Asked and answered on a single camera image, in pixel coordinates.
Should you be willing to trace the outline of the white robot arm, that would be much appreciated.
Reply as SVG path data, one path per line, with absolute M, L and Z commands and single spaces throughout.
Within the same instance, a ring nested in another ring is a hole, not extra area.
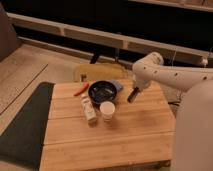
M 213 68 L 164 66 L 149 53 L 132 66 L 133 87 L 152 80 L 185 92 L 176 116 L 171 171 L 213 171 Z

